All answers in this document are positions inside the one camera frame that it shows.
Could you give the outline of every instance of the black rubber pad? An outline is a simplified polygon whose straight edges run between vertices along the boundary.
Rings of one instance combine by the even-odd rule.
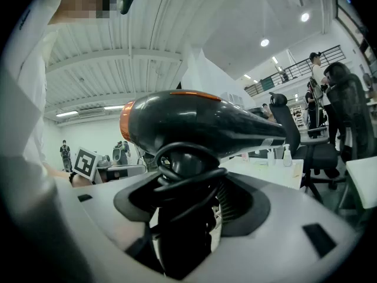
[[[77,198],[78,198],[78,201],[84,202],[84,201],[87,201],[89,199],[92,199],[92,196],[90,196],[88,194],[83,194],[83,195],[77,196]]]
[[[314,223],[302,227],[318,255],[322,258],[335,246],[335,241],[325,232],[320,224]]]

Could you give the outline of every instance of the office chair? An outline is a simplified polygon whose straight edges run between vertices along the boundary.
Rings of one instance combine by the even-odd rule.
[[[315,178],[310,177],[311,169],[334,169],[338,164],[338,155],[336,154],[335,147],[332,144],[328,144],[329,139],[327,137],[321,137],[319,139],[311,139],[301,141],[300,132],[297,128],[295,121],[290,115],[290,111],[287,104],[287,98],[283,94],[270,93],[271,112],[276,121],[281,124],[286,132],[286,143],[289,144],[289,149],[292,155],[292,159],[303,159],[304,168],[303,172],[305,177],[301,182],[301,186],[307,186],[313,192],[315,198],[322,203],[322,198],[314,185]],[[322,131],[325,127],[311,129],[308,132]],[[331,181],[330,188],[336,187],[336,183]]]
[[[326,94],[345,131],[340,136],[342,160],[347,162],[376,155],[377,140],[360,79],[340,62],[328,66],[324,74],[330,86]]]

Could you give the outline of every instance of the white desk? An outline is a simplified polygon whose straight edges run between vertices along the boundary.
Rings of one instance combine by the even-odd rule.
[[[295,159],[291,167],[284,167],[282,159],[276,159],[274,166],[260,165],[267,159],[249,158],[245,162],[242,157],[236,156],[220,165],[230,172],[248,175],[277,185],[300,189],[304,161]]]
[[[371,101],[368,102],[367,105],[368,105],[368,106],[377,105],[377,101],[375,101],[374,99],[371,99]]]
[[[114,165],[114,166],[109,167],[107,171],[112,172],[112,171],[122,171],[122,170],[130,170],[130,169],[144,169],[142,173],[146,172],[146,167],[143,164],[126,164],[126,165],[121,165],[121,166]]]
[[[364,209],[377,206],[377,156],[346,163]]]

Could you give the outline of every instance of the ceiling light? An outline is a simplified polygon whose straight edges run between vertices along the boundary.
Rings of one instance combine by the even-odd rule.
[[[70,111],[70,112],[66,112],[66,113],[57,114],[57,117],[71,116],[73,114],[77,114],[77,111]]]
[[[305,14],[302,14],[301,21],[306,22],[307,20],[309,20],[309,14],[306,12]]]
[[[123,109],[124,105],[122,106],[108,106],[104,107],[105,110],[112,110],[112,109]]]
[[[269,40],[268,39],[263,39],[262,41],[261,41],[261,43],[260,43],[260,46],[262,46],[262,47],[266,47],[268,44],[269,44]]]

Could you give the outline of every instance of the railing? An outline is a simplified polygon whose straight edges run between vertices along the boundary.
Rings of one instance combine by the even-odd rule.
[[[344,53],[341,50],[340,45],[334,46],[328,50],[322,51],[322,54],[320,56],[321,67],[327,67],[331,63],[344,60],[345,58],[346,57],[344,56]],[[256,96],[257,94],[265,92],[275,86],[284,84],[302,75],[311,73],[311,65],[312,63],[310,62],[310,59],[307,58],[306,60],[303,60],[290,67],[283,69],[282,72],[270,75],[261,82],[246,87],[245,91],[251,97]]]

